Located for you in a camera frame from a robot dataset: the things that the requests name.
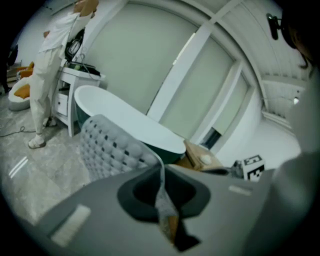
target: orange pillow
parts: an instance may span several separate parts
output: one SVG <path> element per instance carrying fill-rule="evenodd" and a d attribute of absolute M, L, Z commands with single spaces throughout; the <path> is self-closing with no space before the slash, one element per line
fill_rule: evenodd
<path fill-rule="evenodd" d="M 20 97 L 22 99 L 30 97 L 30 85 L 26 84 L 26 85 L 20 87 L 18 90 L 16 90 L 14 95 L 17 97 Z"/>

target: white freestanding bathtub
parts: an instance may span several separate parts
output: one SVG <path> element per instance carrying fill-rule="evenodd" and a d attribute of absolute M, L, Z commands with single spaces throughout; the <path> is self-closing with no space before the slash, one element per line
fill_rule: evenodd
<path fill-rule="evenodd" d="M 104 115 L 171 164 L 186 152 L 184 139 L 99 87 L 83 85 L 74 92 L 80 126 L 86 119 Z"/>

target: ceiling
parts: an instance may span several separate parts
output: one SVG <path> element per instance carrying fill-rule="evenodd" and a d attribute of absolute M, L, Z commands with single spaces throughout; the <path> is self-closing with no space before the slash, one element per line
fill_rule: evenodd
<path fill-rule="evenodd" d="M 268 113 L 265 117 L 274 122 L 280 120 L 279 124 L 290 130 L 286 121 L 288 111 L 294 104 L 293 99 L 305 89 L 311 68 L 303 70 L 299 67 L 305 64 L 303 58 L 287 45 L 281 32 L 278 40 L 271 36 L 266 14 L 281 18 L 282 9 L 273 0 L 193 1 L 216 14 L 217 22 L 226 24 L 246 46 L 261 77 L 263 111 Z"/>

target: tufted cushion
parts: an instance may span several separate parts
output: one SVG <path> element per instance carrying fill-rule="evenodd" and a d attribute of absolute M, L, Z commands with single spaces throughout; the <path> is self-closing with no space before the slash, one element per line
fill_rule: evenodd
<path fill-rule="evenodd" d="M 151 149 L 103 115 L 83 124 L 81 156 L 93 181 L 160 164 Z"/>

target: gray tile floor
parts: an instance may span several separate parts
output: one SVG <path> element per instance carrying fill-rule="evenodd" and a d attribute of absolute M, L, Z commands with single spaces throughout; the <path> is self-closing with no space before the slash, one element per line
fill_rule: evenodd
<path fill-rule="evenodd" d="M 0 95 L 0 136 L 16 132 L 21 126 L 34 130 L 30 109 L 12 112 L 8 96 Z M 47 145 L 31 150 L 28 141 L 34 133 L 17 133 L 0 137 L 0 185 L 12 210 L 35 224 L 39 218 L 63 199 L 90 182 L 80 158 L 80 137 L 68 136 L 67 127 L 59 123 L 46 128 Z M 24 157 L 27 163 L 11 178 L 10 171 Z"/>

